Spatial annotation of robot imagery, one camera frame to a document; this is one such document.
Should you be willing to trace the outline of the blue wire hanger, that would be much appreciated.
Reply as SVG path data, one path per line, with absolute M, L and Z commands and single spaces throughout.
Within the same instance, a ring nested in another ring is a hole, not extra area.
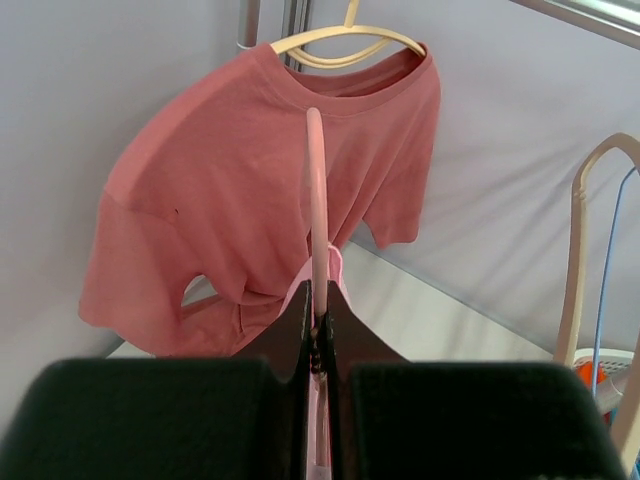
M 604 266 L 603 266 L 603 272 L 602 272 L 602 278 L 601 278 L 601 284 L 600 284 L 598 307 L 597 307 L 593 355 L 592 355 L 591 394 L 593 397 L 596 397 L 597 395 L 597 385 L 598 385 L 597 378 L 598 378 L 598 371 L 600 367 L 600 348 L 601 348 L 602 330 L 603 330 L 603 314 L 606 308 L 607 283 L 609 279 L 611 257 L 612 257 L 612 252 L 615 248 L 615 238 L 618 230 L 618 221 L 619 221 L 621 204 L 623 202 L 626 186 L 633 174 L 638 174 L 637 168 L 630 169 L 620 182 L 618 192 L 617 192 L 616 202 L 614 206 L 611 227 L 609 231 L 608 243 L 606 247 L 605 260 L 604 260 Z

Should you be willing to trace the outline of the orange t shirt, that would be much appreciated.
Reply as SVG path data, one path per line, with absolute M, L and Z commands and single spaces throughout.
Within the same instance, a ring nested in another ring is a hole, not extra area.
M 575 373 L 588 388 L 591 388 L 593 384 L 598 385 L 607 379 L 607 374 L 602 365 L 599 364 L 597 368 L 594 368 L 594 364 L 591 361 L 586 361 L 576 366 Z

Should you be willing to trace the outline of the beige hanger with red shirt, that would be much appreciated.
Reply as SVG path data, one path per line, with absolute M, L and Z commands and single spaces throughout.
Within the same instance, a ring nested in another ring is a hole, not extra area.
M 353 66 L 372 57 L 392 42 L 403 45 L 419 57 L 427 56 L 427 49 L 406 35 L 387 28 L 356 24 L 358 8 L 359 1 L 352 0 L 348 3 L 341 25 L 326 26 L 290 35 L 272 42 L 270 47 L 277 55 L 286 54 L 303 66 L 320 70 L 335 70 Z M 319 57 L 303 49 L 304 46 L 313 42 L 346 36 L 375 37 L 377 41 L 356 53 L 335 58 Z

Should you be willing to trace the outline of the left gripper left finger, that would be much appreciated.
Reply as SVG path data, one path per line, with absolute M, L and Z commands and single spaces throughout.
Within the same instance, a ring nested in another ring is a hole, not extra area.
M 28 388 L 5 479 L 302 479 L 311 285 L 225 358 L 66 359 Z

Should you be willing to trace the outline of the dusty red t shirt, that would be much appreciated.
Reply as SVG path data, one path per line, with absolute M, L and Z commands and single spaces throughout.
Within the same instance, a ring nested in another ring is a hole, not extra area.
M 312 75 L 249 49 L 165 106 L 99 203 L 80 318 L 155 356 L 230 355 L 277 317 L 309 257 L 306 113 L 324 127 L 328 237 L 419 232 L 439 117 L 433 57 Z

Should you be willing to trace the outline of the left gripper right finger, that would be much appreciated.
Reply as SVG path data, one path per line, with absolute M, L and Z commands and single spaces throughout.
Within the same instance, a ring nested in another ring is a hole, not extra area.
M 328 287 L 337 479 L 621 479 L 584 383 L 550 362 L 410 362 Z

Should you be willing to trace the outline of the beige hanger with teal shirt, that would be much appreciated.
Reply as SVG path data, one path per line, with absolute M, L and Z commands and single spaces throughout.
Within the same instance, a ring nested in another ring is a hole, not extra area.
M 577 170 L 571 190 L 570 242 L 561 322 L 553 361 L 570 367 L 577 347 L 586 276 L 586 183 L 596 162 L 618 149 L 639 166 L 639 141 L 626 133 L 615 133 L 602 141 Z M 625 473 L 630 474 L 639 453 L 639 352 L 634 352 L 630 378 L 622 396 L 611 436 Z

